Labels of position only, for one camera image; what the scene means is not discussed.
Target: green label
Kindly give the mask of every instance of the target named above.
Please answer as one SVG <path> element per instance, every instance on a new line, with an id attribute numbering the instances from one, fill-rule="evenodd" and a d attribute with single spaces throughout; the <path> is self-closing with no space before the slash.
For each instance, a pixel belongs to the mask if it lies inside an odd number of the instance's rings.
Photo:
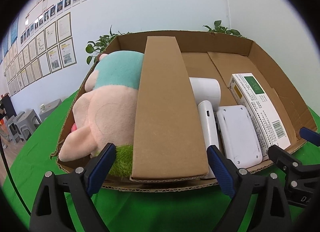
<path id="1" fill-rule="evenodd" d="M 259 83 L 253 76 L 244 77 L 245 80 L 248 82 L 250 87 L 253 89 L 253 92 L 256 94 L 263 94 L 263 89 L 260 87 Z"/>

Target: blue gripper pad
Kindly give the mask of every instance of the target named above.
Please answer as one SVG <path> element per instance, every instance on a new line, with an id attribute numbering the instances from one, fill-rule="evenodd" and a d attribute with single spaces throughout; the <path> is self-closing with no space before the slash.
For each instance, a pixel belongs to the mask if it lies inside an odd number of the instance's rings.
<path id="1" fill-rule="evenodd" d="M 97 157 L 92 158 L 86 166 L 84 181 L 89 197 L 98 193 L 114 161 L 116 146 L 108 143 Z"/>
<path id="2" fill-rule="evenodd" d="M 236 194 L 235 183 L 238 175 L 237 168 L 230 160 L 226 159 L 215 145 L 207 149 L 208 162 L 211 170 L 216 176 L 223 194 L 233 198 Z"/>
<path id="3" fill-rule="evenodd" d="M 314 132 L 306 127 L 302 127 L 299 134 L 304 140 L 307 140 L 308 142 L 320 147 L 320 134 L 317 132 Z"/>

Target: stool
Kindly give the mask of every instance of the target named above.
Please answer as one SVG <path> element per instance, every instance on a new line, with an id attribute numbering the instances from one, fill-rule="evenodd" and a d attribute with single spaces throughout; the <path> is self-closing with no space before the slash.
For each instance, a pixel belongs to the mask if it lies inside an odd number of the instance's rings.
<path id="1" fill-rule="evenodd" d="M 16 127 L 16 130 L 17 130 L 17 132 L 18 132 L 21 140 L 26 140 L 26 138 L 25 138 L 25 136 L 21 133 L 20 129 L 18 128 L 17 122 L 18 122 L 18 120 L 22 117 L 22 115 L 23 115 L 24 113 L 25 113 L 24 111 L 20 112 L 20 113 L 14 118 L 14 120 L 13 120 L 14 126 Z"/>
<path id="2" fill-rule="evenodd" d="M 14 119 L 15 116 L 12 116 L 9 118 L 9 120 L 6 121 L 5 126 L 7 127 L 8 133 L 11 136 L 14 144 L 17 144 L 17 138 L 20 138 L 19 133 L 17 132 L 17 129 L 14 125 Z"/>
<path id="3" fill-rule="evenodd" d="M 61 99 L 57 99 L 49 104 L 46 104 L 44 106 L 45 110 L 43 112 L 40 111 L 39 113 L 41 121 L 43 122 L 61 103 Z"/>
<path id="4" fill-rule="evenodd" d="M 26 140 L 30 138 L 40 124 L 41 120 L 34 110 L 27 111 L 17 121 L 17 127 Z"/>

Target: wooden floor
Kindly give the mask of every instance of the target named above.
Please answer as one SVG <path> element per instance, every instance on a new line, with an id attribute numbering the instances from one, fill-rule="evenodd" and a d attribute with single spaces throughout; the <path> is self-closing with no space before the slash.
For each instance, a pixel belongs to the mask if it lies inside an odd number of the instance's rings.
<path id="1" fill-rule="evenodd" d="M 9 168 L 13 164 L 14 160 L 16 159 L 18 153 L 20 152 L 21 148 L 24 146 L 25 142 L 19 140 L 19 142 L 15 145 L 13 141 L 10 143 L 6 143 L 8 147 L 4 149 L 5 158 L 7 159 Z M 7 177 L 7 172 L 5 170 L 3 160 L 0 157 L 0 186 L 3 186 L 4 180 Z"/>

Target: teal plush shirt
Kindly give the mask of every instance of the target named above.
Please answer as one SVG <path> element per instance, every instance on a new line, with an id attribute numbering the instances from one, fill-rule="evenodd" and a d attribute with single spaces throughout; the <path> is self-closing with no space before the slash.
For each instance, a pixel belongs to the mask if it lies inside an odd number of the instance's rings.
<path id="1" fill-rule="evenodd" d="M 98 70 L 94 90 L 106 85 L 123 85 L 139 89 L 144 54 L 117 51 L 105 56 L 95 67 Z"/>

